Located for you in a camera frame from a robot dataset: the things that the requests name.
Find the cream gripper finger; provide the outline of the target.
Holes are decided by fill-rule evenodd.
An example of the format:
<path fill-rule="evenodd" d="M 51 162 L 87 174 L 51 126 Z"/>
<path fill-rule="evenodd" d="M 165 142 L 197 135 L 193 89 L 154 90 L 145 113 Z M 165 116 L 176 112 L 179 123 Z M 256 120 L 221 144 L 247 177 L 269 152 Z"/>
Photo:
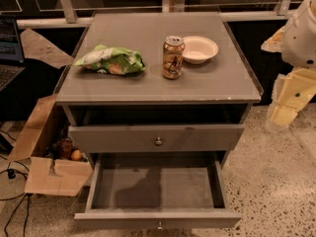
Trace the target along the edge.
<path fill-rule="evenodd" d="M 281 27 L 271 37 L 263 42 L 261 50 L 267 52 L 281 52 L 283 33 L 284 27 Z"/>
<path fill-rule="evenodd" d="M 274 83 L 272 103 L 267 111 L 266 130 L 286 130 L 315 95 L 315 69 L 294 67 L 287 75 L 279 74 Z"/>

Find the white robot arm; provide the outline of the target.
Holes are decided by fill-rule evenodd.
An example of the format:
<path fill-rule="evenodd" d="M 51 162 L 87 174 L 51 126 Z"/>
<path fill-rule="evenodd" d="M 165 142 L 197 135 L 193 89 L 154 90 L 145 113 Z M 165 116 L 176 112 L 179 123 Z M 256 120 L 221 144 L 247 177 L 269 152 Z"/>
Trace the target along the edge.
<path fill-rule="evenodd" d="M 261 50 L 279 52 L 293 66 L 279 74 L 272 92 L 266 129 L 280 132 L 289 127 L 316 95 L 316 0 L 303 0 L 286 24 L 261 45 Z"/>

